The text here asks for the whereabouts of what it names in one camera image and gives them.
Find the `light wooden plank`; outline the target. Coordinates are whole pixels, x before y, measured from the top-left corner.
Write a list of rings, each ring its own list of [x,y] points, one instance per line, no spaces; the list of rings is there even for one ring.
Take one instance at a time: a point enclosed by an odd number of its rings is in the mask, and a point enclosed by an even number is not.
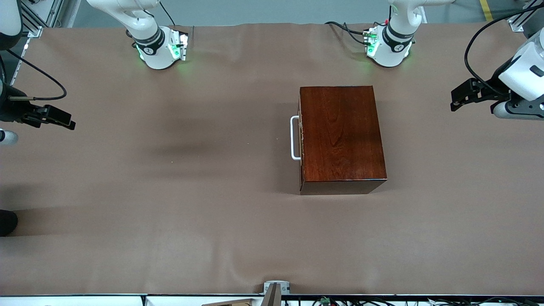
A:
[[[228,300],[213,303],[202,304],[202,306],[253,306],[253,299]]]

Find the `wooden drawer with white handle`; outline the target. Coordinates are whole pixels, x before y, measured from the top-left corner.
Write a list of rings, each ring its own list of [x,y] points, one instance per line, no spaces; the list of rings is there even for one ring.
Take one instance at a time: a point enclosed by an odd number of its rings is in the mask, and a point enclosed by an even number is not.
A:
[[[301,105],[300,95],[297,100],[297,112],[289,119],[289,137],[291,159],[297,162],[298,169],[298,190],[303,185],[303,136],[301,127]]]

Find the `white table edge rail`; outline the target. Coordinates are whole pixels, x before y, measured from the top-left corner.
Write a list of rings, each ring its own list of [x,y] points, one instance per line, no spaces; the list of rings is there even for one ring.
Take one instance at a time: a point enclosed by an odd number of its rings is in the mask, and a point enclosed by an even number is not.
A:
[[[415,294],[290,294],[280,306],[544,306],[544,295],[415,295]],[[0,295],[0,306],[202,306],[252,298],[261,306],[264,294],[72,294]]]

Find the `brown table cover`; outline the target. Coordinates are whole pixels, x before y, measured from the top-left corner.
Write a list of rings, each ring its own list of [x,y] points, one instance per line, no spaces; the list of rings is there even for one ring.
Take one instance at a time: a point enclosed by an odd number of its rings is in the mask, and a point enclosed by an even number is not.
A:
[[[75,130],[2,127],[0,294],[544,295],[544,122],[451,112],[480,24],[422,25],[381,68],[319,24],[197,27],[155,71],[120,28],[46,29],[25,58]],[[387,181],[301,196],[304,86],[372,85]]]

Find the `black rounded object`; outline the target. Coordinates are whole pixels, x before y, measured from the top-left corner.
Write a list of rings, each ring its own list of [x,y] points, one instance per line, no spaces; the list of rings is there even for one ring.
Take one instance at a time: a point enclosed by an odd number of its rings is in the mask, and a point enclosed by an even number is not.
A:
[[[13,211],[0,210],[0,238],[11,234],[17,227],[19,219]]]

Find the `grey metal clamp bracket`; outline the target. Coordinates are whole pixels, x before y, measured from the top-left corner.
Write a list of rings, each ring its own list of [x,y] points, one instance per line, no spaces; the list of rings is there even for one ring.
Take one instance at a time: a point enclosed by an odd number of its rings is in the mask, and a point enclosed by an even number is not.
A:
[[[269,289],[272,288],[274,292],[279,292],[281,295],[291,294],[291,283],[286,280],[267,280],[263,284],[263,294],[265,295]]]

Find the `aluminium frame profile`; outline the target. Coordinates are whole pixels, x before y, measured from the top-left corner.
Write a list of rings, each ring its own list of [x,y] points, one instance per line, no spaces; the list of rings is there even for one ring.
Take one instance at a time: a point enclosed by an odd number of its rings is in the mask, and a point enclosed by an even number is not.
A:
[[[507,20],[513,32],[523,32],[525,24],[536,15],[538,10],[544,9],[544,0],[524,1],[521,11]]]
[[[71,28],[82,0],[21,0],[23,33],[39,37],[45,28]]]

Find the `dark red wooden cabinet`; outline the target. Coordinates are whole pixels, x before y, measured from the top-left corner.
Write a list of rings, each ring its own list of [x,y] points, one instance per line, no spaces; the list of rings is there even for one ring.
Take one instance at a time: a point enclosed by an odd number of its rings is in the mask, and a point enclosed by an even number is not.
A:
[[[371,85],[301,87],[291,137],[295,123],[302,195],[369,194],[387,181]]]

